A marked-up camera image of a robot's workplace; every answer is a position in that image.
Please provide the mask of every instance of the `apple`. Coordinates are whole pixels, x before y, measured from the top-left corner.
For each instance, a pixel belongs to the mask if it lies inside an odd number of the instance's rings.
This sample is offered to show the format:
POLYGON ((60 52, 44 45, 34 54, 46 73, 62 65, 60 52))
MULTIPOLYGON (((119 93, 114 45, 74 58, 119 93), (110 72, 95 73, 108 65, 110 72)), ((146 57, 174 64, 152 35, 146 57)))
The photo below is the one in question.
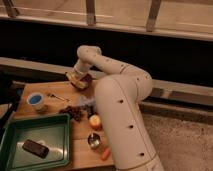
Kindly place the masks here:
POLYGON ((96 114, 90 116, 89 124, 94 130, 100 130, 102 128, 100 116, 96 114))

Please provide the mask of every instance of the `chocolate bar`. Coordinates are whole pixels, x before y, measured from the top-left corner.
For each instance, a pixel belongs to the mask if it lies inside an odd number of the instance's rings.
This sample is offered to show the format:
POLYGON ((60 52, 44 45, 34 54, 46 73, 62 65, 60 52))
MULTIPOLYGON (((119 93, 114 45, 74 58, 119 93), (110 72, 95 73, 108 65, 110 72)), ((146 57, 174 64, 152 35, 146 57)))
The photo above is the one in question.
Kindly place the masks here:
POLYGON ((22 148, 40 158, 45 158, 49 152, 49 149, 46 146, 43 146, 35 141, 27 139, 22 148))

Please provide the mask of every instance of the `red object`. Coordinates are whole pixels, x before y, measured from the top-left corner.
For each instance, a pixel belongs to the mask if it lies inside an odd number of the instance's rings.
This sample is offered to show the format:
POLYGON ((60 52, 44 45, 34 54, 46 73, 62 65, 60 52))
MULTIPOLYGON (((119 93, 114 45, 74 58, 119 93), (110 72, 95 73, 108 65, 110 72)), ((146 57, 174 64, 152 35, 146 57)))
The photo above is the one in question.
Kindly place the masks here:
POLYGON ((109 147, 107 147, 107 148, 105 148, 104 152, 101 155, 101 160, 104 161, 104 160, 108 159, 109 155, 110 155, 110 149, 109 149, 109 147))

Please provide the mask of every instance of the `orange object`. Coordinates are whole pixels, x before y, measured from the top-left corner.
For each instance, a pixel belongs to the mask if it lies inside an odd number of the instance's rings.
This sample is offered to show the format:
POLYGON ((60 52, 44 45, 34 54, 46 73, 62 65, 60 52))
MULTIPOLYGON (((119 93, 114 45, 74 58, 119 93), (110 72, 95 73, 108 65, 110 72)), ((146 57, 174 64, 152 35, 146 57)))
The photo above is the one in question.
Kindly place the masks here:
POLYGON ((100 130, 102 128, 101 119, 98 115, 92 115, 89 118, 89 124, 95 130, 100 130))
POLYGON ((107 147, 104 149, 104 152, 101 155, 101 160, 104 161, 104 160, 108 159, 109 155, 110 155, 110 149, 109 149, 109 147, 107 147))

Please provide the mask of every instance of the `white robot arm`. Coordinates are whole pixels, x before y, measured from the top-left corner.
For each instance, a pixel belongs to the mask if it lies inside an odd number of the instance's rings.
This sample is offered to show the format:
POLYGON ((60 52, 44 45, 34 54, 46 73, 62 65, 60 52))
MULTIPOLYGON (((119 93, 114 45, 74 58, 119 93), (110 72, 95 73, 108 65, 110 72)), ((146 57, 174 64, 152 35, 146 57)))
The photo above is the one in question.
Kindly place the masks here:
POLYGON ((101 55, 95 46, 80 46, 77 54, 77 78, 83 78, 93 65, 108 74, 96 85, 95 101, 117 170, 163 171, 138 107, 152 91, 151 76, 101 55))

